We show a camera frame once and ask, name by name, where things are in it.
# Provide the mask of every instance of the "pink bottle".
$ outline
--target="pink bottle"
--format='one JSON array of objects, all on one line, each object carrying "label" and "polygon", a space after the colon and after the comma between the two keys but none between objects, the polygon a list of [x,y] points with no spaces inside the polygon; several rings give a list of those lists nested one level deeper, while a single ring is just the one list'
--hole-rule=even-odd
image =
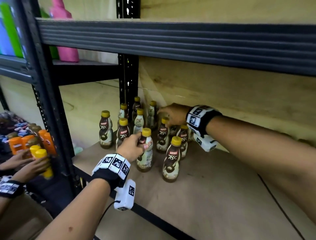
[{"label": "pink bottle", "polygon": [[[50,14],[52,18],[70,18],[72,15],[65,9],[63,0],[52,0],[53,7],[50,9]],[[79,62],[78,49],[70,47],[57,47],[59,58],[64,62]]]}]

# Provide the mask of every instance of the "black cable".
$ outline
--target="black cable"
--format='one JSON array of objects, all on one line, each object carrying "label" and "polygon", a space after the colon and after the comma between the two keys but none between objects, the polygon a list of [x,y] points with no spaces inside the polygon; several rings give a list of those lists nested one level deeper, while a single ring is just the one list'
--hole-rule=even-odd
[{"label": "black cable", "polygon": [[114,203],[120,203],[121,201],[114,201],[114,202],[111,202],[109,206],[107,206],[106,210],[104,211],[104,213],[102,214],[102,217],[100,218],[100,221],[99,223],[101,222],[102,218],[104,217],[106,211],[114,204]]},{"label": "black cable", "polygon": [[295,229],[295,231],[297,232],[297,234],[301,237],[302,240],[305,240],[305,238],[303,237],[303,235],[301,234],[301,232],[298,230],[298,228],[294,225],[294,223],[292,222],[292,220],[289,218],[289,216],[286,214],[286,212],[283,210],[283,208],[281,207],[281,205],[279,204],[279,202],[277,201],[277,199],[275,198],[275,196],[272,194],[271,190],[268,188],[267,184],[264,182],[263,178],[258,174],[260,180],[262,181],[263,185],[265,186],[265,188],[268,190],[268,192],[270,193],[271,197],[273,198],[273,200],[275,201],[275,203],[277,204],[277,206],[279,207],[279,209],[281,210],[281,212],[283,213],[283,215],[286,217],[286,219],[290,222],[290,224],[292,225],[292,227]]}]

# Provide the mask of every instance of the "green object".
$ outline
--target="green object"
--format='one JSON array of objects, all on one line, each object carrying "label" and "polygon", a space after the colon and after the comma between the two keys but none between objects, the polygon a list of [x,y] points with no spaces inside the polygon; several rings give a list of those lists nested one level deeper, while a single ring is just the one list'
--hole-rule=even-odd
[{"label": "green object", "polygon": [[[45,12],[45,10],[43,8],[40,8],[40,14],[41,14],[42,18],[50,18],[50,16]],[[49,46],[49,50],[51,51],[52,59],[59,59],[57,47]]]},{"label": "green object", "polygon": [[17,57],[23,58],[22,46],[20,43],[18,32],[14,24],[11,8],[9,4],[0,3],[0,11],[2,13],[3,24],[8,33],[11,45],[13,47],[14,54]]}]

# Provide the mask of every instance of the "person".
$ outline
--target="person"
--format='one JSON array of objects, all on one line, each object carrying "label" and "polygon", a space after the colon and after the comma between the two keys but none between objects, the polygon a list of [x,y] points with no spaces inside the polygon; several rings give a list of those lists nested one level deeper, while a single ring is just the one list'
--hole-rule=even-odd
[{"label": "person", "polygon": [[[23,150],[18,154],[12,156],[9,160],[4,163],[0,164],[0,190],[1,186],[3,186],[7,181],[16,181],[21,185],[20,194],[23,193],[23,185],[33,179],[34,177],[38,176],[40,173],[45,172],[47,167],[49,166],[49,162],[47,162],[44,158],[36,159],[29,158],[29,149]],[[14,173],[15,168],[22,167],[19,171]],[[0,192],[0,218],[9,206],[10,202],[14,197],[9,196],[2,196],[2,192]]]},{"label": "person", "polygon": [[[169,115],[171,125],[187,124],[192,107],[171,104],[158,113]],[[284,191],[316,223],[316,149],[275,131],[213,114],[204,129],[231,154]],[[137,145],[141,133],[123,141],[117,153],[134,161],[148,146]],[[113,182],[96,174],[81,193],[44,229],[38,240],[93,239]]]}]

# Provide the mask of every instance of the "hand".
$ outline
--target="hand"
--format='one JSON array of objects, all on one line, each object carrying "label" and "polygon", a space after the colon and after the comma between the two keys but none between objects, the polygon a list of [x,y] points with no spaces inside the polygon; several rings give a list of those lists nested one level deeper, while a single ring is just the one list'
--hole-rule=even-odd
[{"label": "hand", "polygon": [[36,177],[37,175],[46,171],[50,166],[49,159],[47,157],[42,157],[36,160],[33,160],[29,164],[25,165],[13,175],[12,180],[16,180],[22,183],[26,183]]},{"label": "hand", "polygon": [[0,164],[0,170],[9,170],[14,169],[16,167],[19,167],[21,165],[27,164],[31,161],[33,161],[33,158],[26,158],[29,155],[30,149],[23,150],[19,152],[17,155],[14,155],[6,162]]},{"label": "hand", "polygon": [[137,134],[132,134],[130,137],[125,138],[116,152],[129,162],[135,161],[149,147],[148,144],[137,145],[141,135],[142,133],[138,132]]},{"label": "hand", "polygon": [[173,103],[166,107],[161,107],[157,113],[169,114],[169,122],[166,124],[167,127],[173,125],[186,125],[185,117],[190,108],[190,106]]}]

